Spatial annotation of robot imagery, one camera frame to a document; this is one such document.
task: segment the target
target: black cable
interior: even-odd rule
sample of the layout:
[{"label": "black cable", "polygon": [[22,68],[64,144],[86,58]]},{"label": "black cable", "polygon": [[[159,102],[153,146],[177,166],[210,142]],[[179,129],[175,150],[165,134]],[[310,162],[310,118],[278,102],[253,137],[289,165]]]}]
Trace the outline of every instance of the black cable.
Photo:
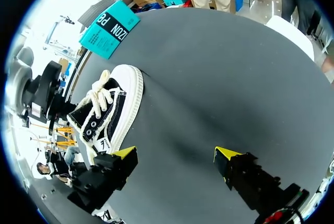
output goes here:
[{"label": "black cable", "polygon": [[304,219],[303,219],[303,216],[302,214],[294,207],[291,207],[291,206],[287,206],[287,207],[284,207],[285,209],[289,209],[291,210],[293,213],[295,213],[298,217],[299,217],[299,221],[301,222],[301,224],[304,224]]}]

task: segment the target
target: blue crate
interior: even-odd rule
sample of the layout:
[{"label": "blue crate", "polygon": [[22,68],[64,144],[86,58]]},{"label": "blue crate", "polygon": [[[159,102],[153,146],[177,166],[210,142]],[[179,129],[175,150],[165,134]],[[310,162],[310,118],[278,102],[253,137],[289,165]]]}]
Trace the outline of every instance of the blue crate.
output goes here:
[{"label": "blue crate", "polygon": [[242,8],[244,0],[235,0],[235,10],[239,11]]}]

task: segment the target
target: shoe label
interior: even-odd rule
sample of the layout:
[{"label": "shoe label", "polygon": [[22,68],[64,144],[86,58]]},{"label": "shoe label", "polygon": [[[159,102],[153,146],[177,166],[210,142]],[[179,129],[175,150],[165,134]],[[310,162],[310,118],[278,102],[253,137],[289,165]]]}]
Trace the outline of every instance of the shoe label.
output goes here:
[{"label": "shoe label", "polygon": [[119,42],[124,40],[129,31],[111,14],[104,13],[96,22],[97,25],[102,27],[108,33],[110,33]]},{"label": "shoe label", "polygon": [[106,152],[110,148],[110,143],[106,137],[96,140],[93,145],[98,152]]},{"label": "shoe label", "polygon": [[31,104],[31,114],[40,118],[41,117],[41,106],[35,103]]}]

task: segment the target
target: white shoelace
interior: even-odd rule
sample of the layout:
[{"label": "white shoelace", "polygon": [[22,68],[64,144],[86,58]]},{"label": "white shoelace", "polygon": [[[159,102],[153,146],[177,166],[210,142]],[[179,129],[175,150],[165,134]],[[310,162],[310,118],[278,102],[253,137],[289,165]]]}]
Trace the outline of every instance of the white shoelace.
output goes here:
[{"label": "white shoelace", "polygon": [[113,102],[110,92],[103,88],[103,86],[108,82],[109,77],[110,72],[108,70],[104,70],[100,79],[92,84],[92,89],[87,92],[86,97],[80,101],[76,109],[91,101],[93,103],[96,118],[99,119],[101,117],[101,110],[103,112],[107,110],[106,103],[111,104]]}]

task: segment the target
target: dark hair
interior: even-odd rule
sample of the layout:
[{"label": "dark hair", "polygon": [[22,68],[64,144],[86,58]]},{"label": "dark hair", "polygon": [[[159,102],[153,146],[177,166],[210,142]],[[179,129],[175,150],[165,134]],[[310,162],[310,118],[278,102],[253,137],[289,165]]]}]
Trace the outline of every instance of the dark hair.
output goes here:
[{"label": "dark hair", "polygon": [[41,168],[40,168],[41,166],[44,166],[44,164],[38,162],[36,166],[37,166],[37,171],[38,171],[41,175],[48,174],[48,173],[43,173],[42,170],[41,170]]}]

